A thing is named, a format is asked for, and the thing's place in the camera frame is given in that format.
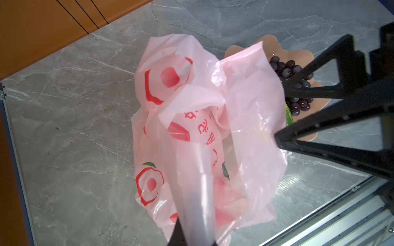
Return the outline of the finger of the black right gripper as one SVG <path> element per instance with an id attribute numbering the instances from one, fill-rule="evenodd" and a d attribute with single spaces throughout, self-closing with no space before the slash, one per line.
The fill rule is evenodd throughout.
<path id="1" fill-rule="evenodd" d="M 311 79 L 323 87 L 312 88 Z M 354 37 L 347 34 L 284 81 L 283 87 L 286 97 L 344 99 L 367 81 L 365 55 L 355 50 Z"/>
<path id="2" fill-rule="evenodd" d="M 279 148 L 394 178 L 394 78 L 387 77 L 275 135 Z"/>

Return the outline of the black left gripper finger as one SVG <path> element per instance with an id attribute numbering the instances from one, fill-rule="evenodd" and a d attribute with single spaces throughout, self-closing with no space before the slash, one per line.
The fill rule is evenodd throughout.
<path id="1" fill-rule="evenodd" d="M 174 231 L 167 246 L 185 246 L 185 237 L 179 219 L 176 221 Z"/>

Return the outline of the pink printed plastic bag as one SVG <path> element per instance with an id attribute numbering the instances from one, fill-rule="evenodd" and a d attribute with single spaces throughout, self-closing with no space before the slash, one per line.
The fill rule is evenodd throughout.
<path id="1" fill-rule="evenodd" d="M 179 222 L 189 246 L 227 246 L 276 218 L 287 120 L 262 41 L 219 60 L 191 35 L 151 37 L 134 84 L 135 199 L 166 239 Z"/>

